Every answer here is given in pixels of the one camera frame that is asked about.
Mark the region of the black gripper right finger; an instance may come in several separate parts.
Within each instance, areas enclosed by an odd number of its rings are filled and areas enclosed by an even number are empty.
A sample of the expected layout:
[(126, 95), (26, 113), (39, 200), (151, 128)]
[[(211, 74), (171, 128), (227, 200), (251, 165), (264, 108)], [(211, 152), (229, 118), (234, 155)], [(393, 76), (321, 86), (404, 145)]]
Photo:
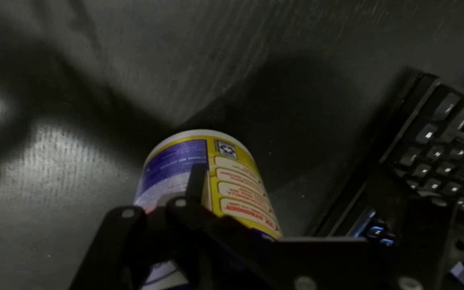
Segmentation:
[(206, 168), (193, 166), (184, 197), (168, 203), (168, 221), (184, 237), (174, 261), (193, 290), (255, 290), (255, 232), (237, 219), (201, 205)]

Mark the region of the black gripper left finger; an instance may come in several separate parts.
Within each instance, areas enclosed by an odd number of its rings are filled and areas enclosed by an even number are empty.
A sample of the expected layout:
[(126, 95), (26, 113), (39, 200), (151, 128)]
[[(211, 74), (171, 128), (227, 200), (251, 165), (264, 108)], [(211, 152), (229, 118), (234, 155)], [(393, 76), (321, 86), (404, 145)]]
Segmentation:
[(69, 290), (139, 290), (150, 273), (139, 244), (147, 232), (140, 207), (118, 207), (105, 215)]

